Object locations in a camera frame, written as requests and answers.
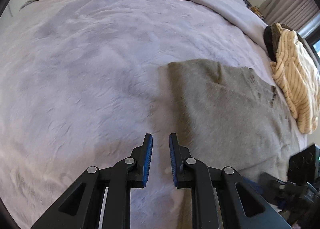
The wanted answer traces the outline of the grey fleece garment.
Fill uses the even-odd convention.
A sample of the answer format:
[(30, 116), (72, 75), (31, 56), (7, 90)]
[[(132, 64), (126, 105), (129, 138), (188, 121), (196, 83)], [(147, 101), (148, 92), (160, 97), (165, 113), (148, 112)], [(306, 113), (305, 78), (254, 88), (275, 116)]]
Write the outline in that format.
[(191, 192), (175, 189), (169, 135), (208, 166), (284, 179), (301, 136), (280, 90), (248, 67), (195, 59), (148, 66), (154, 137), (151, 201), (138, 228), (190, 228)]

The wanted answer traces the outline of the lavender plush bed blanket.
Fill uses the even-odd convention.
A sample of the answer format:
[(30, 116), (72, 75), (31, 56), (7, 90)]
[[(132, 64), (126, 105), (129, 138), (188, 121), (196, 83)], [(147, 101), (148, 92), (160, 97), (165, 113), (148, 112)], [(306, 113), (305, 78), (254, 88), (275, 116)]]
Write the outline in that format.
[[(152, 134), (148, 66), (207, 59), (278, 88), (265, 28), (243, 0), (26, 3), (1, 31), (1, 198), (18, 226), (87, 167), (114, 165)], [(150, 185), (132, 192), (132, 228)]]

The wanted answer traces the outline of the cream striped knit garment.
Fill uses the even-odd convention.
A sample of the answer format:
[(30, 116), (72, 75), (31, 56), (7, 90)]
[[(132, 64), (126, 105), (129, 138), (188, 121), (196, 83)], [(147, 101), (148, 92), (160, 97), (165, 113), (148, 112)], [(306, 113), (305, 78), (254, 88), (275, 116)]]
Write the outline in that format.
[(319, 71), (296, 31), (271, 25), (276, 60), (270, 63), (272, 78), (282, 90), (299, 131), (311, 134), (319, 116)]

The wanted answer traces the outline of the grey pleated curtain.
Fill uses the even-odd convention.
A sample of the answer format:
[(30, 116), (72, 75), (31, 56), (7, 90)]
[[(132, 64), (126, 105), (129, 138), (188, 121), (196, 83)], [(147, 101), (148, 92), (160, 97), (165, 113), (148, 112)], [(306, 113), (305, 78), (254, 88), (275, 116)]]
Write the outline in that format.
[(259, 10), (268, 25), (282, 23), (300, 30), (319, 15), (314, 0), (266, 0)]

